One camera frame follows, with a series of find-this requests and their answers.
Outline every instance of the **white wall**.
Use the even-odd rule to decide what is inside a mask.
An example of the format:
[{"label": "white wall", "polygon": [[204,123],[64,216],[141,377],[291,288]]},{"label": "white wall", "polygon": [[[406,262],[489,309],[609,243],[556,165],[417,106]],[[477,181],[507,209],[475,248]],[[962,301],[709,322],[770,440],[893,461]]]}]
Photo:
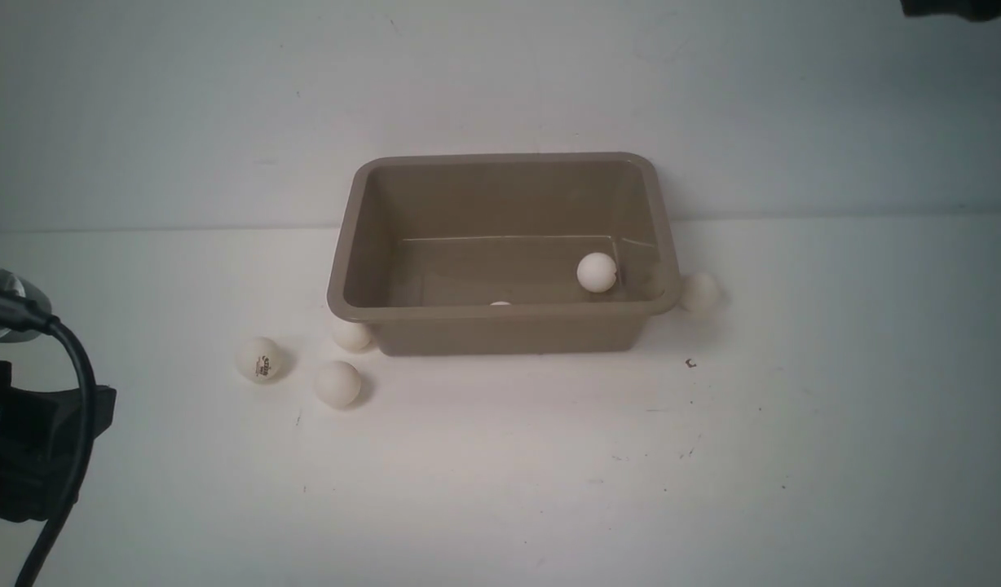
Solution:
[{"label": "white wall", "polygon": [[673,216],[1001,211],[1001,20],[896,0],[0,0],[0,230],[332,224],[382,155],[627,149]]}]

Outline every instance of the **beige plastic tub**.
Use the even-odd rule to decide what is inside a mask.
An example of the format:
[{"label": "beige plastic tub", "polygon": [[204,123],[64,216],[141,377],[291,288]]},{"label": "beige plastic tub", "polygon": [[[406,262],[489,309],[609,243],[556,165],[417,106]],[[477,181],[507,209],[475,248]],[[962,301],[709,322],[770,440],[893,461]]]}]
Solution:
[{"label": "beige plastic tub", "polygon": [[[619,266],[605,294],[577,281],[595,251]],[[393,357],[589,353],[631,349],[680,287],[642,156],[403,156],[355,173],[327,303]]]}]

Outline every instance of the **black cable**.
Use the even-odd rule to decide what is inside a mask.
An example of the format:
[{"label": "black cable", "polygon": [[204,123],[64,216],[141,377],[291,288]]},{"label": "black cable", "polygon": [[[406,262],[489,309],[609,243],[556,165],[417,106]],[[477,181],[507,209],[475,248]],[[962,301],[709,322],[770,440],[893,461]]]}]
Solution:
[{"label": "black cable", "polygon": [[65,520],[69,517],[72,505],[80,495],[80,486],[84,483],[87,463],[91,460],[91,449],[94,447],[94,371],[83,345],[76,336],[66,328],[58,317],[43,312],[36,302],[15,294],[0,291],[0,327],[11,328],[13,331],[39,331],[60,342],[65,353],[72,362],[72,368],[77,373],[77,384],[80,389],[80,425],[78,427],[79,441],[77,452],[73,456],[69,472],[65,477],[64,489],[58,506],[47,516],[45,527],[41,530],[33,544],[26,563],[15,580],[15,587],[30,587],[36,580],[41,567],[55,545]]},{"label": "black cable", "polygon": [[65,353],[68,353],[69,361],[72,362],[72,368],[77,373],[77,384],[80,388],[80,440],[68,476],[65,477],[61,502],[58,508],[47,516],[41,536],[38,536],[33,544],[33,549],[30,550],[26,563],[15,580],[15,587],[30,587],[36,580],[37,574],[41,572],[50,548],[54,545],[58,534],[62,532],[72,505],[79,497],[80,484],[84,483],[87,463],[91,460],[91,449],[94,447],[94,371],[91,369],[90,361],[87,360],[87,353],[84,353],[80,341],[58,319],[50,324],[47,334],[62,344]]}]

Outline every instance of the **ping pong ball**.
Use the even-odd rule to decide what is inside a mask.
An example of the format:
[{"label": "ping pong ball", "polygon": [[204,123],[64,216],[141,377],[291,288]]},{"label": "ping pong ball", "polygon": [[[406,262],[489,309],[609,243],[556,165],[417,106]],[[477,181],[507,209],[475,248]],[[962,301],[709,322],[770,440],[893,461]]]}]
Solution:
[{"label": "ping pong ball", "polygon": [[313,380],[315,396],[326,406],[340,410],[359,395],[362,380],[359,372],[343,361],[331,361],[322,364],[315,372]]},{"label": "ping pong ball", "polygon": [[577,281],[593,294],[607,291],[617,282],[617,262],[605,252],[592,252],[577,265]]},{"label": "ping pong ball", "polygon": [[712,274],[697,272],[683,280],[679,306],[694,314],[706,313],[722,298],[722,289]]},{"label": "ping pong ball", "polygon": [[236,370],[255,384],[268,383],[283,365],[283,351],[265,337],[256,337],[239,346],[235,354]]},{"label": "ping pong ball", "polygon": [[343,320],[333,321],[333,342],[337,343],[341,349],[348,353],[358,353],[369,345],[373,337],[369,328],[365,324],[355,324],[344,322]]}]

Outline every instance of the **black object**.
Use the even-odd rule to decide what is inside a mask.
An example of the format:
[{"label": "black object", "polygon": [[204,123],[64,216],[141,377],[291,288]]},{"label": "black object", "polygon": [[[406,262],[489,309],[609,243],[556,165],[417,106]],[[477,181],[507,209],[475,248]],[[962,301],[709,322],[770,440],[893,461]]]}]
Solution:
[{"label": "black object", "polygon": [[[94,435],[112,424],[116,390],[94,392]],[[11,364],[0,362],[0,518],[47,520],[61,508],[69,468],[82,449],[80,390],[35,393],[11,386]],[[75,504],[76,494],[69,498]]]},{"label": "black object", "polygon": [[902,0],[907,16],[958,15],[972,22],[986,22],[1001,16],[1001,0]]}]

